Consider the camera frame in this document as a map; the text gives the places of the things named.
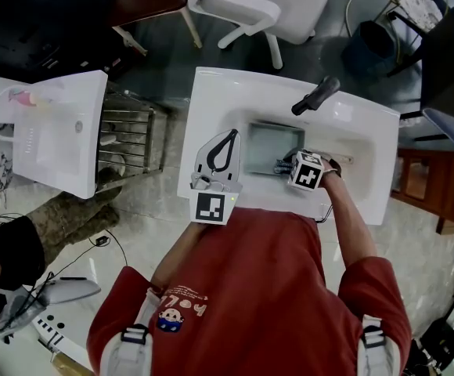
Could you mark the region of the grey fabric chair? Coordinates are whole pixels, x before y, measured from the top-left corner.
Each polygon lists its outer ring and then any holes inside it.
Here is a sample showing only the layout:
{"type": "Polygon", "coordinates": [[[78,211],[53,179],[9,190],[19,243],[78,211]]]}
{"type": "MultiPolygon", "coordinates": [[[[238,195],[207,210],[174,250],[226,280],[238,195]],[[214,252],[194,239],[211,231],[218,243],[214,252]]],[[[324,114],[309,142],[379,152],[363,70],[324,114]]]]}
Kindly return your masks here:
{"type": "Polygon", "coordinates": [[[393,70],[390,78],[417,62],[422,64],[420,108],[404,113],[400,121],[426,119],[438,132],[415,142],[450,140],[454,143],[454,7],[426,33],[419,48],[393,70]]]}

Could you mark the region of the white sink basin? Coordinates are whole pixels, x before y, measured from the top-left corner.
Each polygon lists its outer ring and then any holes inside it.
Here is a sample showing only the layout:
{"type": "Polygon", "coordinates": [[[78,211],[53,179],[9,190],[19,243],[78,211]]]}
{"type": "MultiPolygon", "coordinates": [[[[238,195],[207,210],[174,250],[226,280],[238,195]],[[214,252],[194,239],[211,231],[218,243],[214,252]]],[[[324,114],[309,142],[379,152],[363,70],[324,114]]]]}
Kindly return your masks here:
{"type": "Polygon", "coordinates": [[[216,135],[237,129],[241,139],[239,181],[243,186],[236,204],[293,212],[318,219],[330,199],[322,189],[292,188],[277,175],[247,170],[251,123],[268,122],[304,131],[304,148],[329,154],[340,163],[342,178],[368,225],[384,220],[391,191],[398,144],[398,112],[354,96],[336,92],[317,110],[296,116],[291,108],[315,89],[312,83],[241,70],[196,69],[177,194],[189,197],[196,154],[216,135]]]}

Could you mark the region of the person's left forearm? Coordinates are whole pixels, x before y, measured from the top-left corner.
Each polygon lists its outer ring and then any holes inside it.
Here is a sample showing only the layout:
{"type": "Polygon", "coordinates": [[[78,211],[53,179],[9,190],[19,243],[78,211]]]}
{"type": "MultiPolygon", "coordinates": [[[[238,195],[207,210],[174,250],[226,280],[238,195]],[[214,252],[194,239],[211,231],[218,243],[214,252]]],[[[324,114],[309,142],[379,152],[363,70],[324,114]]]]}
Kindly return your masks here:
{"type": "Polygon", "coordinates": [[[159,289],[166,289],[168,287],[171,279],[207,227],[208,224],[191,222],[185,228],[155,269],[150,281],[153,286],[159,289]]]}

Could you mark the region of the black faucet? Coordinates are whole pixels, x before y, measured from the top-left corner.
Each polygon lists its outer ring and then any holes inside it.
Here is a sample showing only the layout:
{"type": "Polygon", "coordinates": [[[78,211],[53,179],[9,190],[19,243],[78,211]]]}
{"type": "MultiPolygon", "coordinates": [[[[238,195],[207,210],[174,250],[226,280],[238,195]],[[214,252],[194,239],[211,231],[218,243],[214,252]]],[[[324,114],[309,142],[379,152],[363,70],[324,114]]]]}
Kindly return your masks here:
{"type": "Polygon", "coordinates": [[[309,94],[292,106],[291,112],[295,116],[300,116],[307,110],[317,111],[328,98],[340,90],[340,87],[341,83],[337,78],[325,76],[309,94]]]}

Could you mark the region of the pink spray bottle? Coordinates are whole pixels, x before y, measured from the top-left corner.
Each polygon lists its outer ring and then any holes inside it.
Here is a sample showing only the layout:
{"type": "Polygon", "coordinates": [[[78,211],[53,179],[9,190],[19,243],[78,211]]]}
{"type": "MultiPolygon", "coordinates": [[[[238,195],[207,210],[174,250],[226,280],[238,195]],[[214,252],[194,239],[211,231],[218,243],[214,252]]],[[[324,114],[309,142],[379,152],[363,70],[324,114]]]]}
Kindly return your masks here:
{"type": "Polygon", "coordinates": [[[11,89],[8,94],[9,101],[15,101],[25,107],[36,107],[34,94],[21,89],[11,89]]]}

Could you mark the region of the large black machine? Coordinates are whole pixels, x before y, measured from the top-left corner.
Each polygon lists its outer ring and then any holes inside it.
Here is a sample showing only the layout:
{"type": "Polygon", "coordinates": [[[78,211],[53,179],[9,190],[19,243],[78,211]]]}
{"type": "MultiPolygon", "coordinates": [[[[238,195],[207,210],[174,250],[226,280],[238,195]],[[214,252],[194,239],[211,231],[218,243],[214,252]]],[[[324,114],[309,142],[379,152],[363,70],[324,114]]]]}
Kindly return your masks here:
{"type": "Polygon", "coordinates": [[[109,25],[114,0],[0,0],[0,77],[26,83],[118,71],[131,58],[109,25]]]}

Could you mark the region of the person's right forearm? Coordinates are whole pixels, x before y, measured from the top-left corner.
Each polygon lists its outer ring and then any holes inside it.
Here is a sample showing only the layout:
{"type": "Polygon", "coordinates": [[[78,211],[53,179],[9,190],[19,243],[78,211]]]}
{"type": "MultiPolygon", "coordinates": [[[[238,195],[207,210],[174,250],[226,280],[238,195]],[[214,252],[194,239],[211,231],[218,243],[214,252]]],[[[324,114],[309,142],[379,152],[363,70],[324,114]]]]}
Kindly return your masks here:
{"type": "Polygon", "coordinates": [[[346,268],[368,257],[376,257],[377,249],[371,233],[351,199],[344,180],[337,170],[325,161],[320,184],[333,206],[340,251],[346,268]]]}

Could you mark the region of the white panel with black slits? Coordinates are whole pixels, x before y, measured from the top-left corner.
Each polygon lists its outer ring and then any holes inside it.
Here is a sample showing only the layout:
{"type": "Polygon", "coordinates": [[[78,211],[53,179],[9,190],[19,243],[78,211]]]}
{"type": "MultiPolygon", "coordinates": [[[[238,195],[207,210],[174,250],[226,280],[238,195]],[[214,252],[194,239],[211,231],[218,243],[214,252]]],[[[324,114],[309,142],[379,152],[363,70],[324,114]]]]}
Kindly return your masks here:
{"type": "Polygon", "coordinates": [[[61,352],[92,371],[86,349],[87,326],[72,325],[58,314],[43,313],[32,322],[39,341],[51,352],[61,352]]]}

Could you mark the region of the red-brown wooden cabinet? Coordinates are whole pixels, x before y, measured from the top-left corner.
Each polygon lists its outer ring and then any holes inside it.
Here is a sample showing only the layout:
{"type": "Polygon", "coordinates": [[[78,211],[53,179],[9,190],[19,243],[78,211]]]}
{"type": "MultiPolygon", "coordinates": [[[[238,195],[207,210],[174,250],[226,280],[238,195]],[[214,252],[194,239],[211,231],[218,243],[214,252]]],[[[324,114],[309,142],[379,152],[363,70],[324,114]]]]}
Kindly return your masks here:
{"type": "Polygon", "coordinates": [[[398,149],[391,196],[436,215],[437,234],[454,234],[454,152],[398,149]]]}

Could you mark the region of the white rounded appliance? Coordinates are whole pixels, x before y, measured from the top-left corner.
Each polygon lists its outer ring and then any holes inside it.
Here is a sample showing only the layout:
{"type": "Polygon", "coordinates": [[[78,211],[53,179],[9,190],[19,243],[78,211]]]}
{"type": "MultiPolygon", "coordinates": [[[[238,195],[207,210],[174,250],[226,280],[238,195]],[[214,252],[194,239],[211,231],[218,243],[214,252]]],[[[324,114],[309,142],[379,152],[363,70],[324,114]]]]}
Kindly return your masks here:
{"type": "Polygon", "coordinates": [[[62,277],[45,283],[41,288],[38,301],[44,306],[73,302],[101,292],[96,282],[83,277],[62,277]]]}

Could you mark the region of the white cup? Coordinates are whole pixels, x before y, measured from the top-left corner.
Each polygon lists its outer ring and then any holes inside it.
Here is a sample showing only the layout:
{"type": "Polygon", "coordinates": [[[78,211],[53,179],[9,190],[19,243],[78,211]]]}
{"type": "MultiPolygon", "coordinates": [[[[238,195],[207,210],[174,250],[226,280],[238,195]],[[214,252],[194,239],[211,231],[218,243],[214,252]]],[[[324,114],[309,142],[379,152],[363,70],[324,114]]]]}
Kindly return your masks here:
{"type": "Polygon", "coordinates": [[[38,93],[31,92],[30,93],[30,103],[31,106],[45,109],[46,107],[50,107],[55,101],[48,98],[41,96],[38,93]]]}

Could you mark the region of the white office chair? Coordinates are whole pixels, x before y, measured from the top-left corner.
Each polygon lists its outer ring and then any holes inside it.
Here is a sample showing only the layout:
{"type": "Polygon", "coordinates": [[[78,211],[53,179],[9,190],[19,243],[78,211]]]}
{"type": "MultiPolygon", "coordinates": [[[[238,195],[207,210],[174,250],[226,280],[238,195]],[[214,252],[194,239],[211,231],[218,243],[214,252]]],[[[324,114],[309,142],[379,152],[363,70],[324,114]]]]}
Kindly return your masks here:
{"type": "Polygon", "coordinates": [[[315,36],[315,27],[328,0],[188,0],[195,13],[236,25],[218,42],[228,48],[243,35],[265,35],[275,70],[283,68],[278,40],[301,45],[315,36]]]}

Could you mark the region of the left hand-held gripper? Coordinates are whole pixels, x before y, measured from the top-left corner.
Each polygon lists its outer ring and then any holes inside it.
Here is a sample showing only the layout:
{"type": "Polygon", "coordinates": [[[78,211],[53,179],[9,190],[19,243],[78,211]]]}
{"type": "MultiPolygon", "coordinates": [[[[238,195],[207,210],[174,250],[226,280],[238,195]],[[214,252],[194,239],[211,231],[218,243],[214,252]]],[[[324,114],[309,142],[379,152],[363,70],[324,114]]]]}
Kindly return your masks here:
{"type": "Polygon", "coordinates": [[[243,186],[240,171],[241,137],[236,129],[217,134],[198,151],[189,192],[190,220],[226,225],[243,186]],[[215,175],[222,182],[212,179],[215,175]]]}

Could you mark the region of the person in red sleeve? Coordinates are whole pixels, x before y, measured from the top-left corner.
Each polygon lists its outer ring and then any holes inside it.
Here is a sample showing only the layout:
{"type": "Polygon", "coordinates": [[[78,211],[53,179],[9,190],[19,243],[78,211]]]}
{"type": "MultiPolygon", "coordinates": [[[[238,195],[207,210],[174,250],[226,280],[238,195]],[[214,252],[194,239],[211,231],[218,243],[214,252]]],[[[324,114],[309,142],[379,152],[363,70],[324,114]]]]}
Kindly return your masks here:
{"type": "Polygon", "coordinates": [[[315,221],[237,208],[166,289],[118,275],[88,333],[95,376],[401,376],[411,330],[391,263],[326,286],[315,221]]]}

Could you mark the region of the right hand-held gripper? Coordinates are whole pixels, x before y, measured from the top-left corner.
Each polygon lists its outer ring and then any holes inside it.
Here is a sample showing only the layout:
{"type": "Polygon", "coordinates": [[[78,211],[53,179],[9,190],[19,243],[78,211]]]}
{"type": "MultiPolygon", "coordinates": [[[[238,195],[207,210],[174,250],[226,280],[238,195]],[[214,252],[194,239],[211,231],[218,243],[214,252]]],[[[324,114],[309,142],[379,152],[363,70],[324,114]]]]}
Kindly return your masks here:
{"type": "Polygon", "coordinates": [[[288,185],[305,191],[314,191],[325,171],[322,157],[309,150],[292,150],[283,159],[292,164],[288,185]]]}

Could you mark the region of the dark teal waste bin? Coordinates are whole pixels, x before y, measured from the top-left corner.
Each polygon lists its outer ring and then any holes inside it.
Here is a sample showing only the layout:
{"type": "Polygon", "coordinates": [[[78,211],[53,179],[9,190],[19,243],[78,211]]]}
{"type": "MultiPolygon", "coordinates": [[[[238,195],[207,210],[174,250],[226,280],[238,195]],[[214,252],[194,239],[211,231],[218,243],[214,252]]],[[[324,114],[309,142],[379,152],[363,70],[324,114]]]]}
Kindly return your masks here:
{"type": "Polygon", "coordinates": [[[395,63],[395,42],[386,28],[371,20],[361,22],[341,53],[344,68],[357,78],[386,74],[395,63]]]}

